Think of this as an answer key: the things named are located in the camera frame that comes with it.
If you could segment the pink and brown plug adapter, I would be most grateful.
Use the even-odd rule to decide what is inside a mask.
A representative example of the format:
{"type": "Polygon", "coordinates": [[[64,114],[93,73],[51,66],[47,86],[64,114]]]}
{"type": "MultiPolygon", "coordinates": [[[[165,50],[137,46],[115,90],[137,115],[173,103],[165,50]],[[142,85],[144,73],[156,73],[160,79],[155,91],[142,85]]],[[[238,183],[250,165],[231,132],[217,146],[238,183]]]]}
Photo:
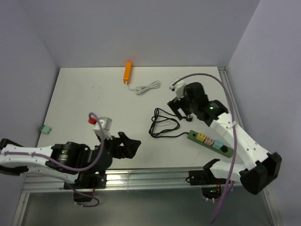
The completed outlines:
{"type": "Polygon", "coordinates": [[[204,143],[206,145],[212,146],[214,144],[214,139],[211,139],[210,137],[206,137],[206,139],[204,140],[204,143]]]}

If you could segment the light blue plug adapter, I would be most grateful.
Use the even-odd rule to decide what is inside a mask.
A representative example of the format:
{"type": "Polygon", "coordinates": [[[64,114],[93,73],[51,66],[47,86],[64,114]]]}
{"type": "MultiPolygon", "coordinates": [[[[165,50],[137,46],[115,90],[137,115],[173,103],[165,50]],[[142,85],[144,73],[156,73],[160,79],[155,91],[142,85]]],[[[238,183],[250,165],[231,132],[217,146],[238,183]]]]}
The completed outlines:
{"type": "Polygon", "coordinates": [[[219,150],[223,147],[223,142],[219,140],[215,140],[214,143],[212,144],[212,147],[219,150]]]}

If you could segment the yellow USB plug adapter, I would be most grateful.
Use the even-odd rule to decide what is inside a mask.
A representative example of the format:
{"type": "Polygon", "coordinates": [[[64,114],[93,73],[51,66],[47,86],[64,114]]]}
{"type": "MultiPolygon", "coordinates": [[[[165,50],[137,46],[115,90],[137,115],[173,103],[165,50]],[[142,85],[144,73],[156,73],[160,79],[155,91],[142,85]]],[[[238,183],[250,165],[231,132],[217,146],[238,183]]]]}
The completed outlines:
{"type": "Polygon", "coordinates": [[[205,139],[206,139],[206,135],[205,134],[202,134],[202,133],[198,133],[196,139],[200,142],[204,142],[205,139]]]}

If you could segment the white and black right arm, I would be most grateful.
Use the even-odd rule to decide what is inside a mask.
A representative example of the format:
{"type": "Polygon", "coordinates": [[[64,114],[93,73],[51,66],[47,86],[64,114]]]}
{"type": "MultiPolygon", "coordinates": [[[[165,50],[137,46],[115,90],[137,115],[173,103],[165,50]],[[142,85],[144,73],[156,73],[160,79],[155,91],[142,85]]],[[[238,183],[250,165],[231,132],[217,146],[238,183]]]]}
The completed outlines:
{"type": "Polygon", "coordinates": [[[168,106],[181,120],[182,109],[186,116],[192,114],[217,132],[233,149],[232,157],[239,156],[242,164],[231,164],[213,159],[203,166],[204,180],[210,184],[218,179],[239,182],[251,194],[258,194],[274,181],[279,174],[282,158],[256,143],[235,121],[232,114],[218,100],[210,101],[199,82],[185,84],[173,82],[170,89],[176,97],[168,106]]]}

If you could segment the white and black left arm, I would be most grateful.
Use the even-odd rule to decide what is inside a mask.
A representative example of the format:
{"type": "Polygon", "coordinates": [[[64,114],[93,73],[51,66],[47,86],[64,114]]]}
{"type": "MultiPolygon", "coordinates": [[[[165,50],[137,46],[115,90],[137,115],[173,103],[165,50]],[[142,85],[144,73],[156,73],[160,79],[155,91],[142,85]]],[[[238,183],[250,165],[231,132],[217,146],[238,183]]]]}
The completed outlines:
{"type": "Polygon", "coordinates": [[[23,147],[9,139],[0,141],[0,172],[10,176],[39,174],[56,178],[73,188],[105,187],[105,172],[114,158],[132,159],[140,140],[119,132],[117,137],[100,139],[91,149],[86,144],[67,142],[47,147],[23,147]]]}

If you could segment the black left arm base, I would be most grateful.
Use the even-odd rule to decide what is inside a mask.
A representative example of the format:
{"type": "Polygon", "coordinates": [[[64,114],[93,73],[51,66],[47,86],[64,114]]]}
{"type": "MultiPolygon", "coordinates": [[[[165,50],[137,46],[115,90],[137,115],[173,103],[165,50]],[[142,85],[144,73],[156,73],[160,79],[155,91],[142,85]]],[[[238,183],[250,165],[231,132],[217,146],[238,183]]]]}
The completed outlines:
{"type": "Polygon", "coordinates": [[[106,174],[104,171],[96,172],[95,174],[87,174],[80,172],[78,178],[73,184],[68,184],[64,182],[64,190],[78,190],[78,189],[90,189],[90,192],[73,192],[73,200],[76,203],[85,205],[88,202],[91,202],[95,198],[96,189],[104,189],[106,187],[106,174]]]}

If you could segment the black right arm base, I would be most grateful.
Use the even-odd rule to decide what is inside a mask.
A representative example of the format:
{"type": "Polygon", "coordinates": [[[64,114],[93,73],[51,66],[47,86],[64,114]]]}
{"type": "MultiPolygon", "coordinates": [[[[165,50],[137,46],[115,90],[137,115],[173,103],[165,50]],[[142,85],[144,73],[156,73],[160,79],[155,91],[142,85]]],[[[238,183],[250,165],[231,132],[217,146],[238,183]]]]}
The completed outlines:
{"type": "Polygon", "coordinates": [[[191,186],[212,185],[212,187],[201,188],[202,194],[208,199],[217,199],[222,194],[222,181],[217,179],[210,171],[213,164],[218,161],[219,159],[213,159],[207,163],[202,170],[189,171],[189,176],[185,179],[191,186]]]}

